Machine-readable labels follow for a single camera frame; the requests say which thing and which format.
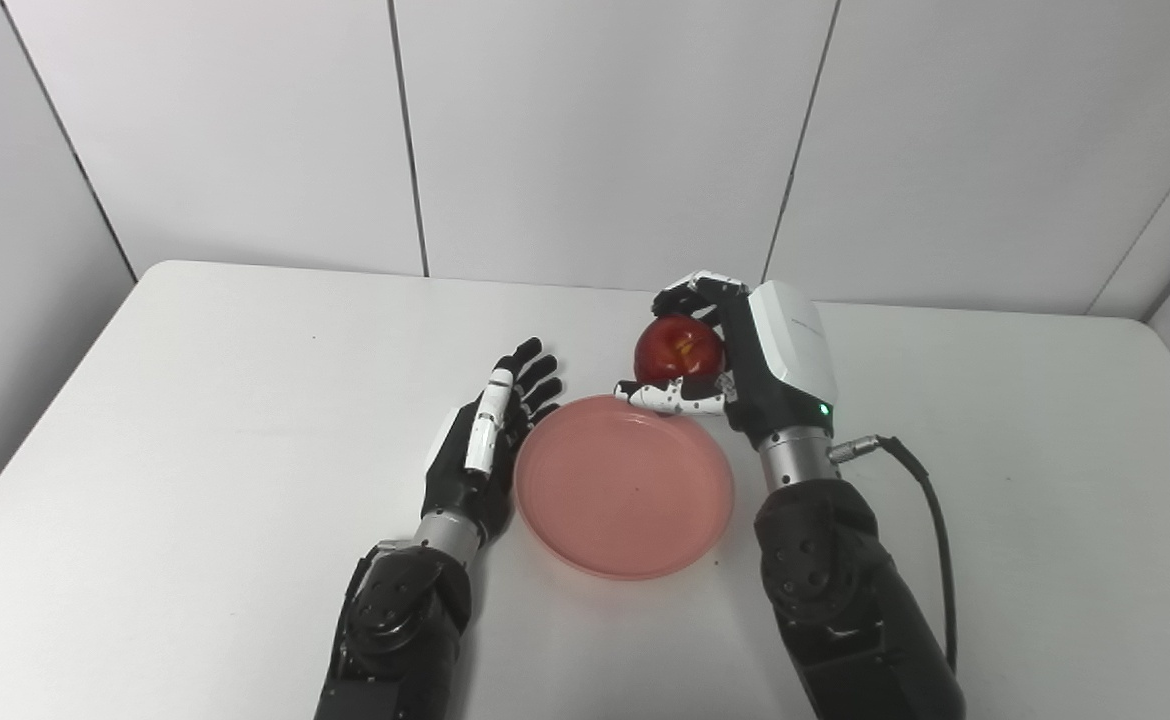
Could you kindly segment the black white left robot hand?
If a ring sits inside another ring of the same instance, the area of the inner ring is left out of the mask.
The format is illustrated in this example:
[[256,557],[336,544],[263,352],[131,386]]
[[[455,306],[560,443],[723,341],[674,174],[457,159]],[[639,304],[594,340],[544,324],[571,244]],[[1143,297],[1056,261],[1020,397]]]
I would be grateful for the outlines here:
[[422,515],[460,517],[481,547],[501,536],[512,516],[512,469],[536,425],[559,407],[565,388],[558,357],[538,337],[493,366],[483,391],[460,406],[425,474]]

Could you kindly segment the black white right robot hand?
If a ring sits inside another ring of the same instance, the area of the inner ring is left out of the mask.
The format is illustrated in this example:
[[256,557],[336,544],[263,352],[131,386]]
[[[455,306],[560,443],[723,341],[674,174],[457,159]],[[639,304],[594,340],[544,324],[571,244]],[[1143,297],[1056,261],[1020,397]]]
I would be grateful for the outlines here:
[[654,315],[684,314],[718,332],[725,369],[707,378],[621,380],[613,396],[663,414],[721,414],[751,445],[783,428],[833,436],[837,379],[821,314],[794,284],[755,288],[700,270],[658,293]]

